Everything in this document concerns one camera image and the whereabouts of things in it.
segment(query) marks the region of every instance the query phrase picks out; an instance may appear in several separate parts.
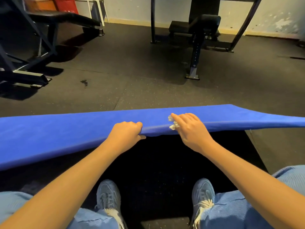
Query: black upright post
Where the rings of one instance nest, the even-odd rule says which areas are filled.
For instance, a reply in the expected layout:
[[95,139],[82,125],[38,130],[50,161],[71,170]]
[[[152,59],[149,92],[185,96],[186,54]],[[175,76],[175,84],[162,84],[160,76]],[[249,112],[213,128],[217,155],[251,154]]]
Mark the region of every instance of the black upright post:
[[240,28],[240,30],[236,34],[235,38],[233,39],[233,42],[231,43],[231,46],[228,49],[229,51],[232,51],[234,49],[234,47],[236,46],[236,44],[238,43],[238,41],[242,37],[242,34],[246,31],[246,29],[247,29],[248,25],[250,24],[250,22],[251,22],[251,20],[254,16],[258,6],[260,5],[260,3],[261,3],[261,0],[255,0],[255,2],[253,3],[246,20],[244,21],[242,27]]
[[156,43],[156,32],[155,32],[155,3],[156,0],[151,0],[150,12],[151,12],[151,30],[152,30],[152,41],[151,43]]

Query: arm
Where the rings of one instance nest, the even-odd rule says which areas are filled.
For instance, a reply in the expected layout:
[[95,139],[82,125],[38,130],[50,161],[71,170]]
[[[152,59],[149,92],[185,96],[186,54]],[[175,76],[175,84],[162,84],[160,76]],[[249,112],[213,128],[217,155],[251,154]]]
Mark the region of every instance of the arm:
[[145,136],[142,123],[116,124],[92,153],[48,184],[0,225],[0,229],[66,228],[107,167]]
[[194,114],[172,114],[183,142],[212,161],[276,229],[305,227],[305,197],[216,143]]

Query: forearm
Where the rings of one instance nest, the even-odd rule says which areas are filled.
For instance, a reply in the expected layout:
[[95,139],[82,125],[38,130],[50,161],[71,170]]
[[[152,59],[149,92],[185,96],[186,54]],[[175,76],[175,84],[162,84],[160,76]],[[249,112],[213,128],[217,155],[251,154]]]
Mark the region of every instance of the forearm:
[[66,228],[102,173],[119,154],[111,149],[103,143],[38,192],[0,228]]
[[304,228],[303,195],[216,142],[203,146],[203,150],[204,156],[232,181],[274,228]]

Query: baseboard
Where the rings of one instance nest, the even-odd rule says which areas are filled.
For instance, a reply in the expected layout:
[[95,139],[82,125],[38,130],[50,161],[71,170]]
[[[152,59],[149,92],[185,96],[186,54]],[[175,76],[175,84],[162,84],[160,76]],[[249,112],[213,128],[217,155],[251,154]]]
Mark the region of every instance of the baseboard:
[[[135,25],[135,26],[150,26],[149,21],[135,21],[135,20],[126,20],[126,19],[117,19],[109,18],[110,23],[119,23],[126,25]],[[170,23],[155,23],[156,27],[169,28]],[[228,29],[228,28],[219,28],[221,34],[237,34],[238,30]],[[272,37],[272,38],[289,38],[289,39],[300,39],[301,35],[299,34],[283,34],[280,32],[265,32],[265,31],[252,31],[246,30],[243,35],[249,36],[263,36],[263,37]]]

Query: hand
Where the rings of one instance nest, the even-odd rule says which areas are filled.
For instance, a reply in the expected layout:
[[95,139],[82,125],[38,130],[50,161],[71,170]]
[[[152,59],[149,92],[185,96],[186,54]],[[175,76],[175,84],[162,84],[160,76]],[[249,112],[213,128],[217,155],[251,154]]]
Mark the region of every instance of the hand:
[[196,115],[192,113],[181,115],[172,113],[171,116],[179,124],[176,130],[181,136],[183,143],[195,152],[204,154],[205,145],[215,142],[207,128]]
[[139,135],[142,126],[143,124],[141,122],[117,123],[112,128],[104,143],[114,148],[120,154],[124,153],[133,147],[139,140],[146,138],[144,135]]

